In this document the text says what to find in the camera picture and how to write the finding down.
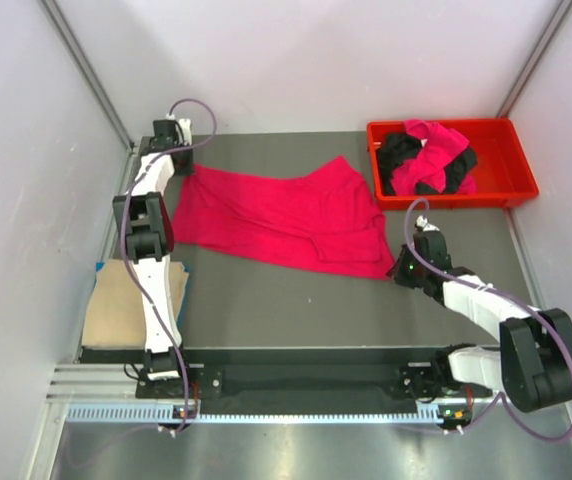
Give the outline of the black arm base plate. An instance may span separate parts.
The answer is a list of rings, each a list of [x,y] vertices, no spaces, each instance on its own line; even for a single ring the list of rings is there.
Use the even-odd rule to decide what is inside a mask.
[[[231,348],[184,352],[189,393],[217,399],[245,392],[381,392],[428,402],[458,394],[445,354],[430,347]]]

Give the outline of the pink t shirt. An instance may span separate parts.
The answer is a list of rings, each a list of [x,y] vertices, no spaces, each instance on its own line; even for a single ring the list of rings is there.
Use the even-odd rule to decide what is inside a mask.
[[[172,228],[178,243],[317,273],[386,280],[395,263],[385,217],[342,156],[286,179],[199,166]]]

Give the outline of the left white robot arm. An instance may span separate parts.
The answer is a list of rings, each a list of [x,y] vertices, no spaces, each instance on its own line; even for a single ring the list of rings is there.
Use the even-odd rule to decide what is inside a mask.
[[[192,165],[191,121],[168,114],[153,122],[153,136],[144,146],[133,184],[113,198],[119,248],[127,273],[142,296],[145,322],[143,376],[158,382],[171,396],[192,387],[193,374],[182,366],[182,336],[177,327],[170,282],[175,240],[164,193],[176,170]]]

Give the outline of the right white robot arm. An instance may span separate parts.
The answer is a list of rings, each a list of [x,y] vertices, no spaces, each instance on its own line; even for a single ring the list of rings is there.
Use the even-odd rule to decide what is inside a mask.
[[[440,393],[453,396],[476,384],[504,393],[524,413],[572,400],[572,321],[566,312],[523,310],[493,294],[493,287],[472,271],[452,266],[438,230],[413,234],[392,278],[402,287],[422,290],[499,342],[497,350],[466,343],[439,350],[431,364]]]

